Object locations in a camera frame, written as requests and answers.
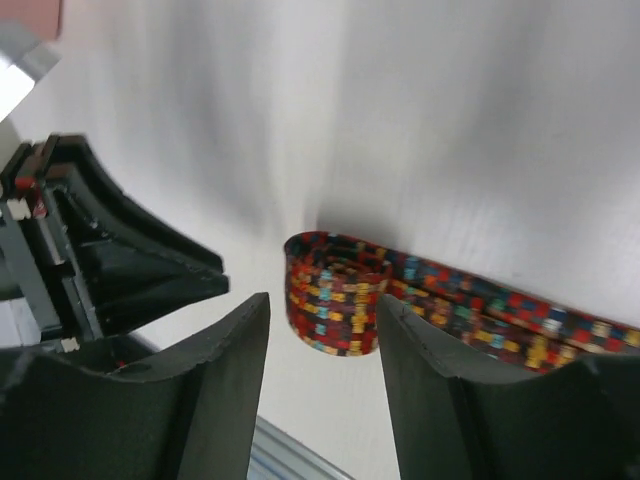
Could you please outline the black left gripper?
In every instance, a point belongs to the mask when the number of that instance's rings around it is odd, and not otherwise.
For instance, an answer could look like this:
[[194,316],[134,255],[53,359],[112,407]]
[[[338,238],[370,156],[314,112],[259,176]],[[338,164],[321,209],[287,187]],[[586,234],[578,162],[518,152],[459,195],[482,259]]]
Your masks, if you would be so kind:
[[[1,298],[26,301],[43,342],[128,333],[229,292],[222,258],[129,198],[85,136],[50,139],[1,170]],[[56,190],[89,234],[77,249]]]

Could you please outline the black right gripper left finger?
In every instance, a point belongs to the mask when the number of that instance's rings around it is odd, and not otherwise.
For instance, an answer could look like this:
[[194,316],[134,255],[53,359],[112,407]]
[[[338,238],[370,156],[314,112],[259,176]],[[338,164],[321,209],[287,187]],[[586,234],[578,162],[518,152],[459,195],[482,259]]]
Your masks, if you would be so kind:
[[211,326],[111,372],[87,346],[1,353],[5,479],[243,479],[269,337],[257,293]]

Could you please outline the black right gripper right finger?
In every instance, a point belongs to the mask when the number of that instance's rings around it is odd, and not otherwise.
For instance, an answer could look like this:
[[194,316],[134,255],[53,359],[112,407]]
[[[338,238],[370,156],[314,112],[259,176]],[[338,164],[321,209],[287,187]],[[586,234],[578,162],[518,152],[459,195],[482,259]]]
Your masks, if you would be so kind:
[[392,296],[376,308],[404,479],[635,479],[639,359],[586,354],[546,374],[496,360]]

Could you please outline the red multicolour patterned tie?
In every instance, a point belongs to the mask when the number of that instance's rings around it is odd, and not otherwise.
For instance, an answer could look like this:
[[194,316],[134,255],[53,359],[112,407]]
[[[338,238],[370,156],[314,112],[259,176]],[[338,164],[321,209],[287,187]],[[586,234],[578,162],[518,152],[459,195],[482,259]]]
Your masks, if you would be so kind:
[[365,240],[304,232],[286,241],[284,254],[288,322],[304,343],[332,356],[377,348],[376,303],[384,294],[463,343],[534,372],[584,353],[639,351],[635,327]]

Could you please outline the pink compartment tray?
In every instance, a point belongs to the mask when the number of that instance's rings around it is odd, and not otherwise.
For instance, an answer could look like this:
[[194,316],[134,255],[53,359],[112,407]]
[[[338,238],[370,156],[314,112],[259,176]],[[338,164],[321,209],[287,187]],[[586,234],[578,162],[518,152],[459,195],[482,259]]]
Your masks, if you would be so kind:
[[19,23],[42,40],[54,41],[60,36],[63,6],[62,0],[1,0],[1,19]]

